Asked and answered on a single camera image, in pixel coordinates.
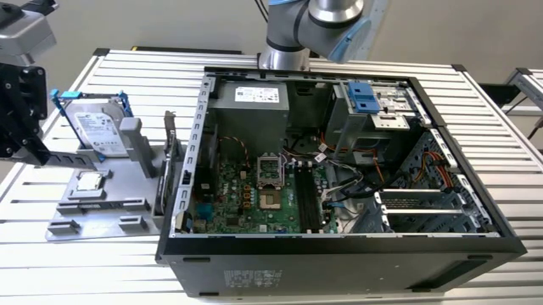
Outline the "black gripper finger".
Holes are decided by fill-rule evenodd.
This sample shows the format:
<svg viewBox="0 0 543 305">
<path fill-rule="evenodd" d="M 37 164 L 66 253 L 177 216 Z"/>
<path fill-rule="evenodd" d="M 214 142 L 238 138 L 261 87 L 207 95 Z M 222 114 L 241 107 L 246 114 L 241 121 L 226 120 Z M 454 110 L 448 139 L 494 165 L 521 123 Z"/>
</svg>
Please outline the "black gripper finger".
<svg viewBox="0 0 543 305">
<path fill-rule="evenodd" d="M 26 150 L 18 142 L 26 135 L 26 128 L 22 125 L 2 126 L 2 159 L 23 159 Z"/>
<path fill-rule="evenodd" d="M 51 152 L 42 141 L 41 121 L 49 117 L 46 70 L 42 67 L 2 65 L 2 126 L 22 125 L 26 135 L 18 141 L 26 150 L 23 159 L 3 159 L 46 165 Z"/>
</svg>

